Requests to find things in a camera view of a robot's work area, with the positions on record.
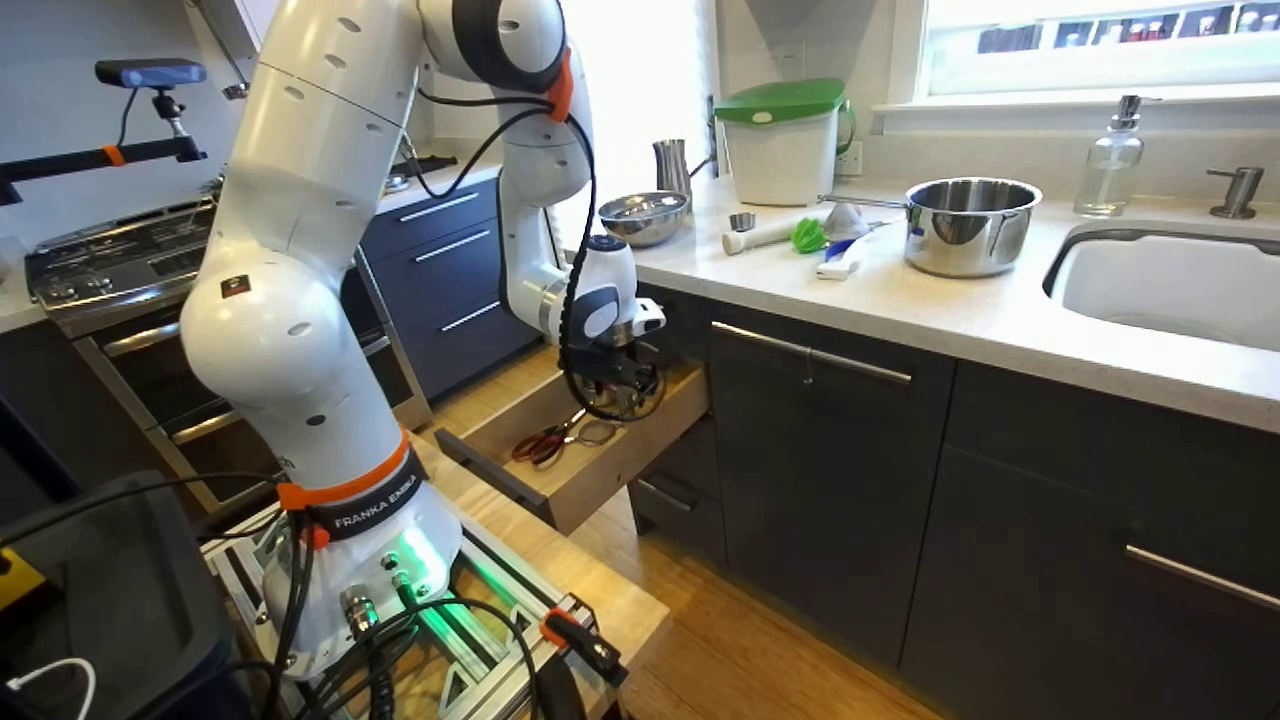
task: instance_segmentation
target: stainless steel bowl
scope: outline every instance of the stainless steel bowl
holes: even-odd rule
[[[624,244],[664,244],[680,232],[688,200],[680,192],[636,192],[600,204],[600,224]]]
[[[948,176],[908,188],[908,264],[932,276],[1000,276],[1024,252],[1040,188],[1000,176]]]

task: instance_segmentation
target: open drawer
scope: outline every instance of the open drawer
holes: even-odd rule
[[[704,368],[672,364],[664,372],[668,392],[652,416],[620,424],[604,444],[568,444],[548,468],[512,460],[512,448],[580,408],[560,372],[464,432],[464,448],[436,440],[456,460],[472,456],[460,464],[536,508],[552,528],[572,532],[708,412]]]

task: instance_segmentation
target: oven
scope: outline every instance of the oven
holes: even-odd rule
[[[168,476],[188,488],[200,512],[216,516],[260,508],[280,464],[256,428],[192,376],[180,344],[180,308],[208,224],[212,204],[192,216],[160,212],[92,228],[32,252],[28,284],[156,448]],[[428,400],[388,332],[364,256],[344,276],[340,300],[400,424],[424,428],[432,420]]]

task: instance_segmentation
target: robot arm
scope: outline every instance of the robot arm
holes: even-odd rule
[[[288,476],[280,504],[316,528],[296,628],[288,628],[296,604],[288,556],[264,576],[284,644],[312,660],[292,664],[300,676],[332,660],[344,636],[340,596],[384,576],[380,556],[392,544],[420,548],[432,592],[448,588],[460,548],[460,524],[424,484],[412,440],[336,300],[384,196],[424,60],[540,100],[536,116],[504,108],[508,308],[560,336],[572,308],[564,296],[592,296],[588,312],[568,312],[564,336],[620,352],[660,324],[660,308],[636,300],[628,252],[608,248],[572,276],[552,260],[544,208],[592,176],[588,100],[560,0],[280,4],[180,332],[192,372],[276,452]]]

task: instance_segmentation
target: white wall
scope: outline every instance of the white wall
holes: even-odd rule
[[[900,192],[924,176],[996,172],[1068,200],[1088,140],[1112,100],[1040,108],[904,108],[912,16],[924,0],[720,0],[724,88],[844,76],[860,152],[840,160],[844,188]],[[1148,100],[1140,196],[1212,204],[1224,180],[1204,168],[1264,164],[1260,204],[1280,204],[1280,100]]]
[[[584,64],[596,120],[600,200],[652,188],[652,140],[684,136],[688,160],[708,156],[704,104],[716,96],[716,0],[560,0]],[[440,96],[488,88],[432,80]],[[496,112],[416,108],[420,148],[468,148]]]
[[[236,108],[220,96],[228,64],[180,0],[4,0],[0,44],[0,164],[84,152],[120,136],[124,88],[96,84],[96,60],[188,56],[204,60],[208,84],[176,88],[184,124],[208,160],[148,160],[104,172],[24,180],[24,204],[0,204],[0,252],[24,252],[48,236],[192,200],[224,168]],[[152,92],[136,96],[128,140],[168,140]]]

